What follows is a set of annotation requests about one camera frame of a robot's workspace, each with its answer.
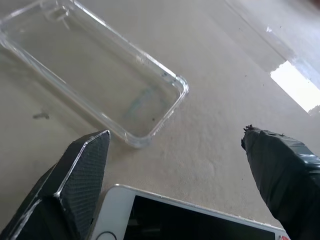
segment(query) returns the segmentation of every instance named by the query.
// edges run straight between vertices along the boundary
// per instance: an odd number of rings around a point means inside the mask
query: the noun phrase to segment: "phone screen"
[[[125,240],[275,240],[270,231],[135,196]]]

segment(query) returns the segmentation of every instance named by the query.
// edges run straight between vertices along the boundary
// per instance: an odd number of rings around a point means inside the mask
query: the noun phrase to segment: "clear phone case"
[[[186,80],[80,3],[41,0],[0,20],[0,43],[61,99],[144,147],[189,92]]]

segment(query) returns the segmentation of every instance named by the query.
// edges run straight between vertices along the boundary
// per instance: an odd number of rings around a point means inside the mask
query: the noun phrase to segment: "white smartphone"
[[[129,186],[106,194],[91,240],[288,240],[283,229]]]

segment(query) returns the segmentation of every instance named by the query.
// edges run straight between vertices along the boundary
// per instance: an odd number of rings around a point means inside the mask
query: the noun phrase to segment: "carbon fiber texture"
[[[108,152],[105,142],[96,138],[87,144],[60,194],[80,239],[88,234],[101,191]]]

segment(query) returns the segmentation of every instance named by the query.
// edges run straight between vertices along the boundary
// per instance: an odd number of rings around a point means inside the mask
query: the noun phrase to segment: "floor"
[[[0,14],[23,3],[0,4]],[[320,154],[320,116],[310,111],[320,105],[319,10],[302,0],[82,3],[190,85],[150,146],[112,139],[103,191],[125,184],[280,226],[259,195],[241,138],[253,124]],[[68,144],[97,126],[50,92],[40,94],[30,81],[36,76],[8,51],[0,62],[2,229]],[[50,118],[34,118],[42,112]]]

